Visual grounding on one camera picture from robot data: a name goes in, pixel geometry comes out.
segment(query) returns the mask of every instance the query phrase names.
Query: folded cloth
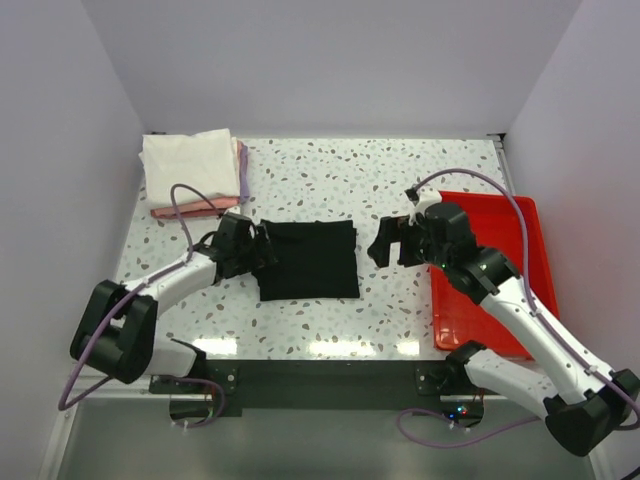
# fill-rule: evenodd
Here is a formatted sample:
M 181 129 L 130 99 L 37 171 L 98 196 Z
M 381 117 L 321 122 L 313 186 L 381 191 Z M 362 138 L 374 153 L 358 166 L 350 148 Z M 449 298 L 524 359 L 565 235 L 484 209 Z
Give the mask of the folded cloth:
M 228 129 L 196 135 L 144 135 L 140 160 L 144 165 L 147 204 L 151 210 L 171 206 L 170 190 L 184 183 L 207 198 L 240 195 L 236 144 Z M 176 190 L 184 205 L 201 200 L 185 189 Z
M 247 146 L 240 140 L 233 139 L 236 142 L 237 163 L 240 175 L 240 197 L 218 197 L 209 200 L 219 210 L 227 210 L 235 207 L 239 203 L 244 203 L 249 198 L 249 185 L 247 183 L 247 164 L 249 155 Z M 204 200 L 178 205 L 180 213 L 183 217 L 207 217 L 215 215 L 216 212 Z M 173 206 L 166 208 L 155 208 L 151 210 L 151 216 L 155 218 L 173 219 L 176 217 Z
M 261 301 L 360 297 L 351 220 L 265 223 L 278 263 L 253 272 Z

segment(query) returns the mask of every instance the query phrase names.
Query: white wall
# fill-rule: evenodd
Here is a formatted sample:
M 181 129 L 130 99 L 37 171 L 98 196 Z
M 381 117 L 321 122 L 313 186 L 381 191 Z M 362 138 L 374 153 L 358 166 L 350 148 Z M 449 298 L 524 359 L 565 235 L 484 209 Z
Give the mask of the white wall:
M 22 480 L 87 298 L 115 268 L 142 127 L 75 0 L 4 1 L 0 65 L 0 468 Z
M 542 217 L 562 320 L 640 374 L 640 3 L 585 0 L 506 137 Z M 606 442 L 616 477 L 640 433 Z
M 580 0 L 83 0 L 148 130 L 505 132 Z

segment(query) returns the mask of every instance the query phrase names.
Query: table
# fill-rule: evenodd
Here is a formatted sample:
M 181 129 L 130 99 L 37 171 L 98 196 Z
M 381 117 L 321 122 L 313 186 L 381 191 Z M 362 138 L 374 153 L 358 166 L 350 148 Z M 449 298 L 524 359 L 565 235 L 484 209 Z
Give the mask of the table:
M 379 218 L 404 215 L 404 190 L 444 168 L 505 179 L 491 140 L 245 138 L 251 199 L 242 213 L 256 221 L 352 219 L 360 299 L 260 302 L 251 275 L 223 281 L 168 310 L 157 335 L 193 343 L 211 358 L 423 359 L 433 346 L 431 289 L 425 266 L 378 269 L 366 255 Z M 467 175 L 435 180 L 439 190 L 488 192 Z M 152 218 L 144 186 L 131 221 L 117 280 L 141 277 L 180 256 L 186 241 L 177 221 Z M 189 219 L 194 239 L 218 220 Z

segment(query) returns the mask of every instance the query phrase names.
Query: stack of folded cloths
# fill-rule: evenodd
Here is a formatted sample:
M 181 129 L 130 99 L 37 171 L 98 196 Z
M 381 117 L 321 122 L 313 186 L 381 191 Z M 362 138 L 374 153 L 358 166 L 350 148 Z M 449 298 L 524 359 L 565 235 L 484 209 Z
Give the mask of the stack of folded cloths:
M 170 191 L 176 183 L 195 188 L 220 211 L 249 198 L 247 147 L 231 137 L 229 129 L 196 135 L 144 135 L 140 160 L 147 204 L 156 218 L 175 218 Z M 175 195 L 183 216 L 215 215 L 195 193 L 176 189 Z

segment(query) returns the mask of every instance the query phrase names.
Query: gray floor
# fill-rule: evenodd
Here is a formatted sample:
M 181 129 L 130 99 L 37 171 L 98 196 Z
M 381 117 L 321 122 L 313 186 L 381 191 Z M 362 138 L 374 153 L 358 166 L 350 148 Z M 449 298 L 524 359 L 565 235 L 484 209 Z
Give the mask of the gray floor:
M 166 400 L 89 400 L 78 412 L 61 479 L 592 479 L 589 462 L 562 450 L 542 423 L 479 445 L 433 450 L 407 441 L 393 412 L 251 410 L 184 434 Z M 468 435 L 528 416 L 496 401 Z M 407 418 L 414 433 L 454 442 L 465 434 Z

